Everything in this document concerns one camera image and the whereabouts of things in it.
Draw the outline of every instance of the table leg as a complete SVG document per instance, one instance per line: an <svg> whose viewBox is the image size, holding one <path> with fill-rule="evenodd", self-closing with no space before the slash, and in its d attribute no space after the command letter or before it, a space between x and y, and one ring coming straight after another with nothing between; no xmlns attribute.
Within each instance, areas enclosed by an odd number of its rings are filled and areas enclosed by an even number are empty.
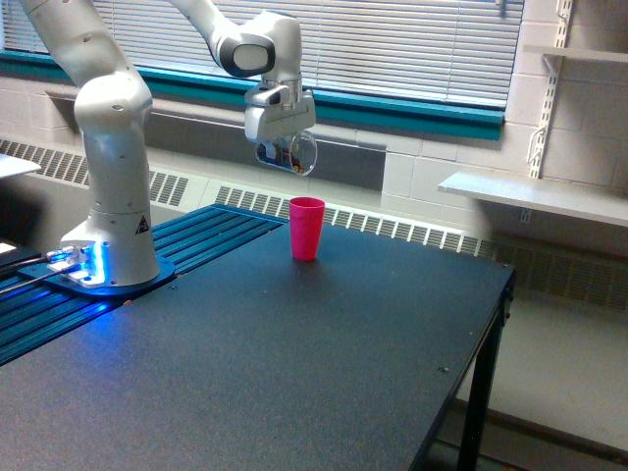
<svg viewBox="0 0 628 471"><path fill-rule="evenodd" d="M502 320L496 319L476 358L462 445L458 456L458 471L473 471L478 462L502 328Z"/></svg>

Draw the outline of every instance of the black table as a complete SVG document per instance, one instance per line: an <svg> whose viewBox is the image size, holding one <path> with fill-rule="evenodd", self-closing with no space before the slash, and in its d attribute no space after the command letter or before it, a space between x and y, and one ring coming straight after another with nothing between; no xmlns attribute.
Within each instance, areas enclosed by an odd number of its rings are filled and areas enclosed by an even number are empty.
<svg viewBox="0 0 628 471"><path fill-rule="evenodd" d="M473 469L513 271L288 226L0 368L0 468L409 469L477 356Z"/></svg>
<svg viewBox="0 0 628 471"><path fill-rule="evenodd" d="M0 253L0 269L13 265L14 263L24 262L31 258L39 257L40 253L36 250L18 245L10 240L0 237L0 245L6 245L7 250Z"/></svg>

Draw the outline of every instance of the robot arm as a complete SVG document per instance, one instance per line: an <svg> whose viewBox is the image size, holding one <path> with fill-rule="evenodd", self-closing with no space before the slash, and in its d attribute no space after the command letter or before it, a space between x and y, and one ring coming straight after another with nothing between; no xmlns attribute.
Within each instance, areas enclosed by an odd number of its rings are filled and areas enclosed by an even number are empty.
<svg viewBox="0 0 628 471"><path fill-rule="evenodd" d="M216 63L235 77L261 75L245 95L244 128L265 164L308 175L317 148L312 92L301 82L301 30L288 15L263 12L238 26L211 0L170 0L200 32Z"/></svg>
<svg viewBox="0 0 628 471"><path fill-rule="evenodd" d="M84 288L140 285L160 266L150 231L144 123L152 97L90 0L21 0L55 61L80 88L75 115L89 168L86 221L64 235L81 270L68 275ZM209 0L172 2L206 39L212 56L237 77L261 74L246 93L246 136L264 163L306 175L316 160L314 100L303 91L298 22L262 13L243 26ZM63 270L67 261L51 265Z"/></svg>

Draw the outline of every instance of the teal window sill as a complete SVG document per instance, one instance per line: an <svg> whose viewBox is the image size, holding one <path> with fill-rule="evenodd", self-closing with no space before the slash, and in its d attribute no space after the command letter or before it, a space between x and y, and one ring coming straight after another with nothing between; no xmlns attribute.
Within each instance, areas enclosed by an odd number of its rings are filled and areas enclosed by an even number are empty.
<svg viewBox="0 0 628 471"><path fill-rule="evenodd" d="M182 97L244 107L244 93L253 82L138 67L156 95ZM0 72L38 79L68 80L47 54L0 50ZM499 140L503 111L374 97L314 89L321 120L392 130L430 132Z"/></svg>

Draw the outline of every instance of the window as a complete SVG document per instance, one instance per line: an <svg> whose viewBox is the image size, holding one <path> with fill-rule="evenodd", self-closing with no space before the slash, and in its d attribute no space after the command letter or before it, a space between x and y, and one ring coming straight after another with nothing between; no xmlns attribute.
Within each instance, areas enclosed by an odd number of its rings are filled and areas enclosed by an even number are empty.
<svg viewBox="0 0 628 471"><path fill-rule="evenodd" d="M18 0L1 0L5 47L45 52ZM308 85L358 94L505 108L524 0L215 0L243 23L296 16ZM137 65L222 75L166 0L94 0Z"/></svg>
<svg viewBox="0 0 628 471"><path fill-rule="evenodd" d="M4 49L4 18L0 8L0 49Z"/></svg>

